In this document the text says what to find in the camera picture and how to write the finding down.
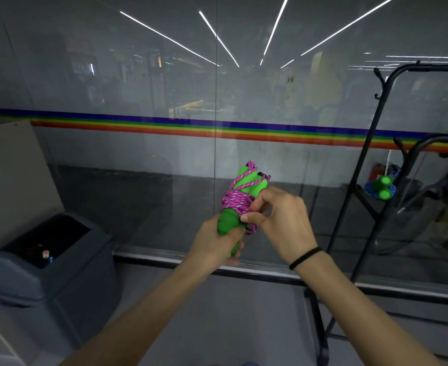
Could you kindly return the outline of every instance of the right hand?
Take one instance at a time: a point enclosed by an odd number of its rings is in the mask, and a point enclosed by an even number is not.
[[[269,217],[263,212],[270,207]],[[293,196],[276,187],[261,190],[241,221],[261,227],[280,257],[288,264],[317,247],[310,226],[307,208],[301,197]]]

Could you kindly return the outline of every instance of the ceiling light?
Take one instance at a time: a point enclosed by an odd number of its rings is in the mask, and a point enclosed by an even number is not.
[[[376,9],[381,8],[383,5],[388,4],[390,1],[392,0],[386,0],[385,2],[382,2],[381,4],[379,4],[378,6],[374,7],[373,9],[371,9],[370,11],[366,12],[365,14],[361,15],[361,17],[359,17],[358,19],[352,21],[351,23],[349,23],[347,26],[342,27],[340,30],[338,30],[337,32],[335,32],[334,34],[330,35],[329,37],[327,37],[324,41],[319,42],[317,45],[315,45],[314,47],[308,49],[305,53],[303,53],[300,56],[305,55],[306,53],[308,53],[309,51],[312,51],[313,49],[315,49],[317,46],[322,45],[325,41],[331,39],[332,37],[334,37],[335,35],[337,35],[338,33],[342,32],[343,30],[345,30],[348,27],[351,27],[354,23],[356,23],[357,21],[361,20],[362,18],[364,18],[365,16],[371,14],[372,12],[374,12]]]
[[[282,66],[282,68],[285,68],[288,64],[290,64],[292,61],[294,61],[295,59],[290,60],[288,63],[286,63],[284,66]]]
[[[386,57],[410,57],[419,59],[448,59],[448,56],[403,56],[403,55],[386,55]]]
[[[365,63],[417,63],[416,60],[365,60]],[[427,64],[447,64],[448,61],[422,61],[422,63]]]
[[[188,47],[183,46],[181,43],[176,42],[175,40],[171,39],[171,38],[168,37],[168,36],[165,36],[163,33],[158,32],[157,30],[155,30],[155,29],[153,29],[153,28],[147,26],[146,24],[141,23],[139,20],[133,18],[133,17],[130,16],[130,15],[127,15],[125,12],[123,12],[123,11],[119,11],[119,12],[120,12],[123,16],[128,17],[129,19],[132,19],[132,20],[135,21],[136,23],[141,24],[143,27],[146,27],[147,29],[152,30],[153,32],[157,33],[158,35],[160,35],[160,36],[162,36],[162,37],[164,37],[164,38],[170,40],[170,41],[173,42],[173,43],[176,43],[178,46],[184,48],[185,50],[190,51],[192,54],[195,54],[195,55],[197,55],[198,57],[201,57],[202,59],[208,61],[209,63],[212,63],[212,64],[216,65],[217,67],[219,67],[219,65],[218,65],[218,64],[215,64],[213,61],[210,61],[209,59],[203,57],[202,55],[197,54],[196,52],[190,50]]]
[[[275,33],[276,26],[278,25],[278,22],[280,21],[280,18],[282,17],[283,10],[285,9],[285,5],[288,0],[283,1],[282,8],[280,9],[280,12],[278,13],[278,18],[276,18],[275,25],[273,26],[273,30],[271,31],[270,39],[268,40],[268,43],[266,44],[266,48],[264,49],[263,56],[266,55],[266,51],[268,50],[268,46],[270,45],[271,39],[273,38],[273,34]]]
[[[203,20],[205,20],[205,23],[207,23],[207,25],[209,26],[210,30],[212,31],[212,33],[214,34],[214,36],[217,38],[217,41],[219,41],[222,45],[223,48],[225,48],[225,50],[227,51],[227,54],[229,54],[231,56],[231,58],[234,60],[234,62],[236,63],[236,65],[239,68],[239,64],[236,61],[236,59],[234,59],[234,57],[232,56],[231,52],[227,49],[227,47],[224,45],[224,42],[222,42],[221,38],[219,36],[217,36],[217,33],[215,33],[214,29],[212,28],[212,26],[210,25],[209,21],[207,20],[207,18],[203,15],[202,11],[198,12],[200,14],[200,16],[203,18]]]
[[[362,68],[348,68],[349,71],[373,71],[373,69],[362,69]],[[391,69],[378,69],[379,71],[391,72]]]
[[[378,68],[376,66],[372,66],[372,65],[348,65],[348,67],[354,67],[354,68]]]

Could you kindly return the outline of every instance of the left arm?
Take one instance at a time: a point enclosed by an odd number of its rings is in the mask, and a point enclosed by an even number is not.
[[[59,366],[135,366],[144,357],[185,298],[223,264],[244,229],[217,234],[219,215],[203,223],[183,262],[170,277],[89,340]]]

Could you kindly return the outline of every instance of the left hand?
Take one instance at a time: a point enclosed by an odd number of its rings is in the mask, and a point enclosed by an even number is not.
[[[217,233],[217,222],[220,214],[213,216],[210,220],[205,221],[196,234],[195,240],[188,252],[185,261],[195,264],[196,269],[203,270],[204,273],[210,275],[222,265],[237,266],[239,261],[239,250],[231,257],[229,253],[245,233],[245,229],[236,227],[229,231],[227,235],[220,236]],[[244,246],[241,241],[239,249]]]

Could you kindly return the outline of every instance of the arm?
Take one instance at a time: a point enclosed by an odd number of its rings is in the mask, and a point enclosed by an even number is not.
[[[263,215],[272,207],[269,217]],[[282,190],[264,189],[241,216],[263,228],[288,263],[317,247],[303,200]],[[338,269],[332,258],[319,252],[295,269],[331,311],[361,360],[371,366],[439,365],[437,358],[370,301]]]
[[[144,357],[185,298],[223,264],[244,229],[217,234],[219,215],[204,222],[183,262],[146,297],[92,338],[60,366],[135,366]]]

